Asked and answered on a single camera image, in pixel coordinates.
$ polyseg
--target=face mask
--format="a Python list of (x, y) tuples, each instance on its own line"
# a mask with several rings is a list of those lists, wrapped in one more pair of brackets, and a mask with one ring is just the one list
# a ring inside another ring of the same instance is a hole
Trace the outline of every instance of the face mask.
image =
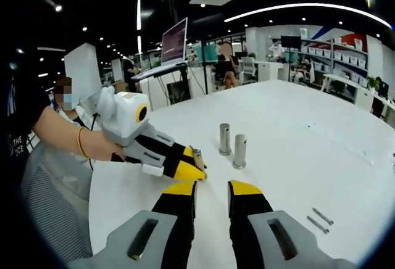
[(80, 96), (77, 93), (63, 94), (63, 109), (73, 110), (80, 101)]

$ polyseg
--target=laptop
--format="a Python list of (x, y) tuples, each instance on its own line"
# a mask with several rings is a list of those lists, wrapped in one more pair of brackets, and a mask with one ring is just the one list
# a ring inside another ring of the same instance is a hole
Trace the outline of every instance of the laptop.
[(162, 65), (133, 76), (131, 79), (140, 81), (151, 77), (178, 64), (185, 63), (186, 27), (188, 18), (178, 22), (162, 36)]

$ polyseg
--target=gold bracelet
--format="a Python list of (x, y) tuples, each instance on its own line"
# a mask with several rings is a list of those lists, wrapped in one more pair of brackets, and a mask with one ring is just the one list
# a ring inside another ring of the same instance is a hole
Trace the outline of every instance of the gold bracelet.
[(84, 129), (83, 127), (79, 127), (78, 129), (78, 133), (77, 133), (77, 144), (78, 144), (78, 148), (80, 149), (80, 152), (82, 154), (82, 156), (84, 156), (85, 158), (89, 159), (89, 157), (85, 154), (84, 150), (82, 149), (81, 146), (81, 130)]

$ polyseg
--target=gray mesh chair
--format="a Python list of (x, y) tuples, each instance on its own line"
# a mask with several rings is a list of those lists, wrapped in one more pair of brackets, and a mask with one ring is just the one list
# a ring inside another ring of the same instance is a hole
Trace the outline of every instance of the gray mesh chair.
[(65, 261), (92, 256), (88, 228), (91, 171), (43, 142), (31, 152), (21, 192), (48, 244)]

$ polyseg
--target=black ceiling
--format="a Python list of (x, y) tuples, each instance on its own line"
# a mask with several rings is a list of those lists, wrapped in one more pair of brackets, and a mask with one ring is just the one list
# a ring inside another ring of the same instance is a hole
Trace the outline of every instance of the black ceiling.
[[(55, 12), (54, 8), (44, 0), (23, 0), (29, 4), (29, 9), (34, 15), (33, 27), (35, 32), (35, 44), (37, 46), (65, 49), (66, 52), (40, 51), (38, 57), (43, 57), (37, 73), (50, 73), (50, 77), (43, 79), (43, 86), (47, 88), (64, 74), (64, 65), (61, 58), (75, 47), (83, 43), (91, 43), (96, 46), (99, 62), (110, 62), (118, 55), (112, 49), (116, 48), (122, 54), (134, 54), (138, 52), (136, 37), (143, 37), (143, 51), (152, 49), (151, 42), (161, 40), (161, 34), (170, 28), (176, 20), (188, 17), (189, 21), (200, 19), (214, 14), (222, 14), (225, 18), (242, 14), (249, 10), (263, 7), (277, 6), (295, 2), (325, 2), (353, 7), (373, 13), (389, 23), (395, 25), (395, 0), (376, 0), (374, 6), (369, 8), (366, 0), (234, 0), (222, 7), (189, 4), (190, 0), (143, 0), (143, 16), (147, 10), (153, 11), (148, 19), (143, 19), (143, 30), (136, 31), (136, 3), (137, 0), (52, 0), (63, 7), (62, 12)], [(342, 28), (358, 31), (360, 33), (382, 33), (384, 43), (391, 45), (389, 31), (380, 23), (365, 18), (361, 15), (352, 14), (343, 10), (298, 8), (275, 10), (262, 14), (252, 15), (226, 25), (218, 23), (218, 27), (212, 29), (212, 37), (244, 31), (244, 25), (264, 26), (268, 21), (274, 24), (313, 24), (313, 25), (338, 25), (343, 21)]]

